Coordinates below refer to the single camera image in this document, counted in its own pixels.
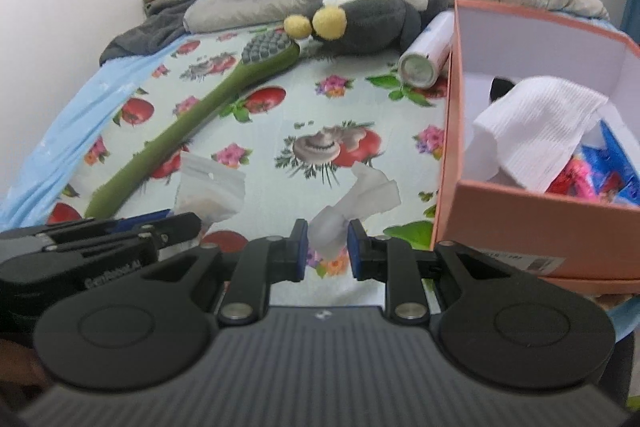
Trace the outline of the green plush toothbrush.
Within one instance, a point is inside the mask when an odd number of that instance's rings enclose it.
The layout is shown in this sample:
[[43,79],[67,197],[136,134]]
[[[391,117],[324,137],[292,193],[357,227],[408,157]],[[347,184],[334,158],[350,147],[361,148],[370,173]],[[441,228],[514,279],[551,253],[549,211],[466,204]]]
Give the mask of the green plush toothbrush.
[[299,44],[284,32],[270,30],[254,36],[242,49],[238,64],[226,79],[156,138],[146,142],[127,164],[93,192],[84,216],[96,219],[113,217],[144,179],[209,121],[218,109],[254,84],[293,67],[299,53]]

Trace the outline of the blue tissue pack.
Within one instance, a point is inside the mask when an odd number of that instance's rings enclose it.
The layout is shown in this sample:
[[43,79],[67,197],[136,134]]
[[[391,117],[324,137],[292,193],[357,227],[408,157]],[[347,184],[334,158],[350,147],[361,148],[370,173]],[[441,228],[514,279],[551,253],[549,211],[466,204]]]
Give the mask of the blue tissue pack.
[[638,168],[604,119],[582,137],[577,152],[587,163],[593,190],[603,202],[639,206]]

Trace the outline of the white sock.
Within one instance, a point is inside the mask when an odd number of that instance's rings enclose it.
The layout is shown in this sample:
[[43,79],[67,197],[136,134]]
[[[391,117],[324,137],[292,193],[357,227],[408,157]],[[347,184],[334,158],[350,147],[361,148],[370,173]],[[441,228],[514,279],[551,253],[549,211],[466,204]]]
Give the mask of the white sock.
[[463,176],[485,182],[499,173],[544,193],[582,141],[604,94],[553,76],[529,77],[472,122]]

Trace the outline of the dark grey blanket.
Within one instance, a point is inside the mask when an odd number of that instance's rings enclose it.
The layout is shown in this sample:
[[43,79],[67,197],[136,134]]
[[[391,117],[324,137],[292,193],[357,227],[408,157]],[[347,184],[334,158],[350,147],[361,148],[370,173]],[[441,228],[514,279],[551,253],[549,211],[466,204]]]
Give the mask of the dark grey blanket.
[[149,56],[186,33],[183,17],[195,0],[160,0],[140,25],[114,37],[99,57],[99,65],[128,56]]

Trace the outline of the small panda plush toy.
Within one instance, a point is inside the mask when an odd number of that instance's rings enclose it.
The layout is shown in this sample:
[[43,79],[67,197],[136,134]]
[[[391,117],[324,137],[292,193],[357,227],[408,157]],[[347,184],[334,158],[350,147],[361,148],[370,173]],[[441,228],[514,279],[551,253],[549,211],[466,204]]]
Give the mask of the small panda plush toy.
[[515,82],[509,78],[495,77],[491,81],[489,90],[489,101],[495,103],[506,96],[515,87]]

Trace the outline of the floral plastic table cover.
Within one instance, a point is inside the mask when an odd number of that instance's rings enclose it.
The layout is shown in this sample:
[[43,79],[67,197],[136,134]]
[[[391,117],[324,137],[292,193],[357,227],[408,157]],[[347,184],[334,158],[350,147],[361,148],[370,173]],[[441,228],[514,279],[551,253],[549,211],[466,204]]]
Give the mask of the floral plastic table cover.
[[[77,220],[90,197],[139,150],[218,87],[239,64],[253,31],[191,37],[168,50],[149,78],[108,116],[50,212]],[[430,89],[400,80],[397,55],[309,57],[235,96],[145,178],[122,216],[168,208],[184,154],[219,162],[245,178],[243,208],[212,225],[208,239],[236,247],[292,221],[311,219],[355,183],[354,166],[397,183],[397,207],[367,219],[373,235],[431,245],[447,83]]]

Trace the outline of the light blue bed sheet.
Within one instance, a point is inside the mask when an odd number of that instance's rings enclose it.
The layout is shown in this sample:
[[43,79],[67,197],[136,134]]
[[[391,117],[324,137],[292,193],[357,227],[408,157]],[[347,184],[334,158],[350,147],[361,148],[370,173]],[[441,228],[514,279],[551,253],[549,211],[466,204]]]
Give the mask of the light blue bed sheet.
[[85,83],[26,158],[1,202],[3,231],[47,220],[58,195],[107,121],[171,51],[115,58]]

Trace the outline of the large penguin plush toy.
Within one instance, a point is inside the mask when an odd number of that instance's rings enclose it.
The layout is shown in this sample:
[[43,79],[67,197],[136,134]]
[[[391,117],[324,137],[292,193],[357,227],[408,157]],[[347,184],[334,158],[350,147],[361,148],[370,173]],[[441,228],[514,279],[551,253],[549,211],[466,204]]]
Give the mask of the large penguin plush toy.
[[332,55],[404,52],[449,0],[321,0],[283,22],[292,39],[314,39]]

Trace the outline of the white spray can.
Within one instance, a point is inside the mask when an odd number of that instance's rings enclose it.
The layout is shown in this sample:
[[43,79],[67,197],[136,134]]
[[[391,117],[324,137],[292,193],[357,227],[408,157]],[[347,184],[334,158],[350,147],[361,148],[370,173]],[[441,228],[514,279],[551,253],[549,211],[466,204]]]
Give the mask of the white spray can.
[[403,84],[419,89],[434,86],[448,60],[454,38],[454,11],[436,15],[398,61]]

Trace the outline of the clear zip bag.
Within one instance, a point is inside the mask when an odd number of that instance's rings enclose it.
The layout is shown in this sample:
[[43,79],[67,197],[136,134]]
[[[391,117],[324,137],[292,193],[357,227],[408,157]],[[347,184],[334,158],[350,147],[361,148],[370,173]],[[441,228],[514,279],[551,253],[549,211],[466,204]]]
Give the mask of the clear zip bag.
[[172,212],[192,212],[203,230],[240,212],[245,199],[245,174],[210,158],[181,154],[179,185]]

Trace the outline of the translucent plastic bag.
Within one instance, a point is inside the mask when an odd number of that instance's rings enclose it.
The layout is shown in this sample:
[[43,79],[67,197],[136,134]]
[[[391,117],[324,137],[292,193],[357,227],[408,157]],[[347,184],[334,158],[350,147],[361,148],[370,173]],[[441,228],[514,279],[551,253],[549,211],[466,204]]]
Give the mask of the translucent plastic bag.
[[309,246],[323,260],[333,261],[345,247],[350,221],[367,220],[401,203],[397,182],[381,170],[357,161],[352,174],[356,181],[348,192],[334,205],[324,207],[308,225]]

